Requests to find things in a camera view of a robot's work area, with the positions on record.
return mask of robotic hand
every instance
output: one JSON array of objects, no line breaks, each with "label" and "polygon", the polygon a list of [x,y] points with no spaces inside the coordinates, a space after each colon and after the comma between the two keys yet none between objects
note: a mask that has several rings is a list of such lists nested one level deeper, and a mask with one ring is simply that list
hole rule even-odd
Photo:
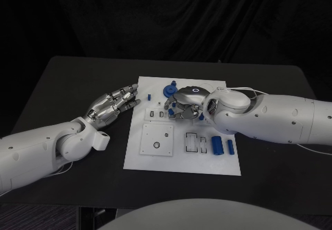
[{"label": "robotic hand", "polygon": [[268,94],[248,98],[230,88],[217,87],[209,93],[196,86],[177,90],[164,109],[171,102],[183,112],[170,119],[193,119],[201,110],[207,123],[223,134],[239,132],[249,138],[282,144],[332,145],[330,102]]},{"label": "robotic hand", "polygon": [[138,85],[103,94],[89,105],[86,115],[70,122],[45,126],[0,138],[0,193],[40,178],[69,162],[84,157],[90,148],[105,150],[109,136],[97,131],[139,100]]}]

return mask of white board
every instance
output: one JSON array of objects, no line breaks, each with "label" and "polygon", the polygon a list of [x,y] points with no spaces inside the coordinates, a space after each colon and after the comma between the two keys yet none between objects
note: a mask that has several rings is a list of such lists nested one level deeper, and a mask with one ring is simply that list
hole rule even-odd
[{"label": "white board", "polygon": [[[167,121],[158,118],[158,112],[164,111],[167,115],[167,110],[162,110],[164,102],[167,98],[162,95],[162,88],[171,81],[175,81],[175,88],[180,89],[185,86],[198,86],[211,92],[216,87],[224,87],[223,81],[214,80],[193,80],[193,79],[172,79],[172,78],[152,78],[152,77],[138,77],[138,89],[135,98],[141,100],[141,103],[132,109],[129,136],[123,160],[123,169],[131,170],[148,170],[148,171],[164,171],[164,172],[183,172],[183,173],[203,173],[203,174],[222,174],[222,175],[240,175],[237,156],[236,156],[236,144],[233,135],[224,135],[219,133],[213,127],[206,124],[204,120],[175,120]],[[148,119],[149,111],[154,111],[151,119]],[[160,152],[152,152],[151,142],[160,143],[164,141],[162,133],[164,130],[157,128],[152,141],[142,139],[142,134],[147,135],[149,131],[142,131],[144,124],[165,125],[172,127],[172,138],[171,140],[171,154]],[[196,133],[197,142],[198,138],[206,138],[206,153],[185,152],[184,151],[184,134]],[[210,138],[213,136],[220,136],[223,154],[213,155]],[[232,140],[233,155],[229,155],[226,140]]]}]

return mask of oval hole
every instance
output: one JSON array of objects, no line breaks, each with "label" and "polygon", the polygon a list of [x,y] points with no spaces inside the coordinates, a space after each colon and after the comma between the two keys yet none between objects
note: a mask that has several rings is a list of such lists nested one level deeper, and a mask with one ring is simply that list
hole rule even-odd
[{"label": "oval hole", "polygon": [[266,112],[266,107],[265,107],[265,106],[262,107],[261,112],[262,112],[262,113]]},{"label": "oval hole", "polygon": [[292,112],[291,112],[291,115],[297,116],[297,113],[298,113],[298,111],[297,111],[297,109],[294,109]]}]

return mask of blue object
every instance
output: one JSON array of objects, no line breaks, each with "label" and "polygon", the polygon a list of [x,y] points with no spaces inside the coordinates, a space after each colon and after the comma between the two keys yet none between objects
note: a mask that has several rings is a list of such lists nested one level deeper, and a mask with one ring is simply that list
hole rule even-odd
[{"label": "blue object", "polygon": [[200,113],[198,115],[198,120],[201,121],[203,120],[203,114]]},{"label": "blue object", "polygon": [[210,141],[211,141],[213,154],[222,155],[223,154],[223,148],[222,148],[220,137],[219,136],[211,137]]},{"label": "blue object", "polygon": [[226,143],[227,143],[229,155],[233,155],[232,140],[227,140]]},{"label": "blue object", "polygon": [[174,114],[174,111],[171,109],[167,110],[168,115]]},{"label": "blue object", "polygon": [[164,97],[168,98],[177,92],[175,82],[172,81],[170,85],[164,87],[162,93]]}]

